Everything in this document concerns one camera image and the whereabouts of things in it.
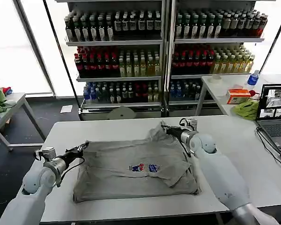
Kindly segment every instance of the white table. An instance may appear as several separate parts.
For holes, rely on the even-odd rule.
[[[41,130],[40,126],[37,123],[37,120],[33,114],[32,108],[29,106],[28,102],[25,99],[25,93],[12,93],[6,96],[7,100],[14,100],[16,101],[16,105],[12,108],[8,108],[5,112],[0,113],[0,129],[5,125],[6,121],[8,121],[14,113],[16,113],[20,107],[22,106],[24,111],[26,112],[27,116],[33,123],[34,127],[45,141],[46,136],[44,135],[43,131]],[[5,137],[0,133],[0,140],[2,143],[8,148],[9,151],[13,149],[13,147],[37,147],[42,146],[42,143],[35,143],[35,144],[10,144]]]
[[[246,81],[248,80],[248,75],[221,75],[222,79],[218,83],[210,82],[212,76],[203,76],[203,86],[196,108],[195,115],[199,116],[206,91],[210,93],[214,101],[219,106],[221,112],[225,115],[235,115],[232,112],[232,108],[235,104],[227,104],[228,98],[226,93],[228,89],[232,89],[234,85],[245,86]],[[257,93],[260,93],[262,90],[262,85],[266,83],[281,83],[281,74],[280,75],[261,75],[257,81],[257,84],[253,88]]]
[[[241,173],[249,186],[252,202],[257,207],[281,205],[281,168],[254,135],[254,123],[225,115],[194,118],[198,120],[198,130],[211,134],[217,148],[230,158]],[[143,139],[146,131],[161,120],[177,126],[180,118],[58,122],[43,147],[55,147],[57,155],[61,155],[66,148],[77,146],[85,140]],[[38,166],[42,166],[42,162],[35,161],[32,169]],[[216,199],[201,171],[198,172],[202,188],[199,195],[109,199],[79,204],[72,200],[77,173],[78,168],[70,171],[61,187],[55,187],[47,197],[41,222],[150,218],[228,210]]]

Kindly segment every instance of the laptop keyboard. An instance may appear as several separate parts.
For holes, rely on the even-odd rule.
[[[263,125],[271,137],[281,137],[281,124]]]

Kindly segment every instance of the display shelf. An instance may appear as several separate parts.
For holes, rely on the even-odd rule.
[[[163,40],[126,40],[126,41],[73,41],[67,46],[111,46],[111,45],[161,45]]]
[[[100,78],[80,78],[77,77],[78,82],[109,82],[109,81],[153,81],[160,80],[160,76],[138,76],[138,77],[100,77]]]
[[[190,74],[190,75],[171,75],[170,78],[173,80],[176,79],[192,79],[192,78],[201,78],[202,76],[211,76],[211,75],[248,75],[250,73],[241,73],[241,74]]]
[[[125,107],[155,107],[160,106],[160,102],[139,102],[139,103],[118,103],[118,104],[98,104],[98,103],[86,103],[83,101],[82,108],[83,109],[99,109],[99,108],[118,108],[121,106]]]
[[[199,101],[169,101],[169,105],[197,105]],[[213,104],[214,100],[205,100],[203,104]]]
[[[198,44],[198,43],[244,43],[244,42],[263,42],[264,38],[177,38],[175,44]]]

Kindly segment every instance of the robotic arm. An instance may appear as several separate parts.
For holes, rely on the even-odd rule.
[[[62,173],[76,158],[82,158],[83,150],[88,145],[86,142],[66,150],[64,155],[57,157],[54,148],[37,151],[35,157],[37,160],[44,157],[44,166],[32,168],[24,176],[19,193],[10,201],[1,216],[0,225],[39,224],[45,210],[47,195],[55,185],[60,187]]]
[[[278,225],[270,215],[257,209],[250,200],[249,189],[231,161],[215,147],[210,135],[199,134],[191,127],[164,126],[194,152],[200,168],[216,198],[232,212],[242,225]]]

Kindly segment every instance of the gray t-shirt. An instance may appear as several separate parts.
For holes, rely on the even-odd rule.
[[[193,194],[198,186],[179,141],[160,125],[145,140],[90,142],[74,202]]]

